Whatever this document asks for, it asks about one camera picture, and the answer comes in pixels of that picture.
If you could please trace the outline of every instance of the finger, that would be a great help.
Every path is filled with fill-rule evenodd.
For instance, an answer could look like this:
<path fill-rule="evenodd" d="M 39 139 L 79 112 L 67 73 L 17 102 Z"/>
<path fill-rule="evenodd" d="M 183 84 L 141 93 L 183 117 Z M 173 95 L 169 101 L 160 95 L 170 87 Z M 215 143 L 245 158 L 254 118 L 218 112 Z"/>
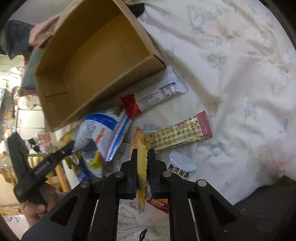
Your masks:
<path fill-rule="evenodd" d="M 36 203 L 28 202 L 25 206 L 23 213 L 29 225 L 33 226 L 39 220 L 38 214 L 41 214 L 45 211 L 46 211 L 46 207 L 44 204 L 36 204 Z"/>
<path fill-rule="evenodd" d="M 51 210 L 59 201 L 58 194 L 54 191 L 50 191 L 49 200 L 47 204 L 47 211 Z"/>
<path fill-rule="evenodd" d="M 49 194 L 53 195 L 56 193 L 56 188 L 53 185 L 48 185 L 49 186 Z"/>

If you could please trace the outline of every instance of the white bedding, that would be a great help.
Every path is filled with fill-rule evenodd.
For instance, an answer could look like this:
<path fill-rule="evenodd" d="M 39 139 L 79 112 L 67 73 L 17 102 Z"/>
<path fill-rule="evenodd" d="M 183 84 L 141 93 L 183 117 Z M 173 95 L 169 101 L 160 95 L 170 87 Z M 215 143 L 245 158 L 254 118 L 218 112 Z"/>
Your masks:
<path fill-rule="evenodd" d="M 139 22 L 190 90 L 141 114 L 131 129 L 162 129 L 205 110 L 213 138 L 177 149 L 199 164 L 190 180 L 207 180 L 232 204 L 273 184 L 291 158 L 268 152 L 281 149 L 274 140 L 293 129 L 296 112 L 296 54 L 279 22 L 258 0 L 144 2 Z M 122 207 L 119 220 L 168 225 L 152 206 L 144 214 Z"/>

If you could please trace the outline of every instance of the silver screw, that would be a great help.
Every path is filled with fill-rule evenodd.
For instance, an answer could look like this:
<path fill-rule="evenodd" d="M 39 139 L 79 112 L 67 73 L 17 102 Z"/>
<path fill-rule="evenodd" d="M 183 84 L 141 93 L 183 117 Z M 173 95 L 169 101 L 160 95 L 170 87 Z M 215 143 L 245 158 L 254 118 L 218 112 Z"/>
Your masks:
<path fill-rule="evenodd" d="M 172 175 L 172 173 L 170 171 L 164 171 L 163 172 L 164 177 L 170 177 L 171 175 Z"/>
<path fill-rule="evenodd" d="M 200 187 L 205 187 L 207 185 L 207 182 L 205 180 L 199 180 L 197 182 L 197 184 L 200 186 Z"/>
<path fill-rule="evenodd" d="M 81 184 L 80 184 L 81 187 L 83 188 L 87 188 L 89 186 L 89 182 L 88 181 L 83 181 Z"/>
<path fill-rule="evenodd" d="M 117 172 L 115 173 L 116 177 L 124 177 L 124 172 Z"/>

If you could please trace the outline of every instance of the cardboard box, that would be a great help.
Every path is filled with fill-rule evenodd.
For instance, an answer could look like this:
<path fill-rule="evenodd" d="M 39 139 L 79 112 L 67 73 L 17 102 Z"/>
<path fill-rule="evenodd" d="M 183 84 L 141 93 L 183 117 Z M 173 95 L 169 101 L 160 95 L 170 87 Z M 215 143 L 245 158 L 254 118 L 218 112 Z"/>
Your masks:
<path fill-rule="evenodd" d="M 121 0 L 84 0 L 48 43 L 35 71 L 50 129 L 163 69 L 148 34 Z"/>

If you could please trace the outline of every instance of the red and yellow package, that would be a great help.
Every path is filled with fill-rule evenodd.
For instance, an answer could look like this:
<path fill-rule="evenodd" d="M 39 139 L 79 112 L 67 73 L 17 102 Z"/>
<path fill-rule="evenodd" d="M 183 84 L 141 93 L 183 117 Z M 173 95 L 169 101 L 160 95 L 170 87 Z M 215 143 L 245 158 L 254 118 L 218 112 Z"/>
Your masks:
<path fill-rule="evenodd" d="M 167 199 L 154 199 L 153 197 L 147 200 L 149 204 L 156 207 L 157 209 L 168 213 L 168 200 Z"/>
<path fill-rule="evenodd" d="M 139 208 L 144 210 L 145 195 L 147 189 L 147 152 L 150 149 L 150 143 L 147 140 L 144 132 L 136 127 L 134 137 L 131 141 L 131 145 L 128 151 L 128 160 L 131 159 L 133 149 L 138 149 L 137 155 L 137 172 L 138 172 L 138 183 L 137 183 L 137 195 L 136 198 L 139 202 Z"/>

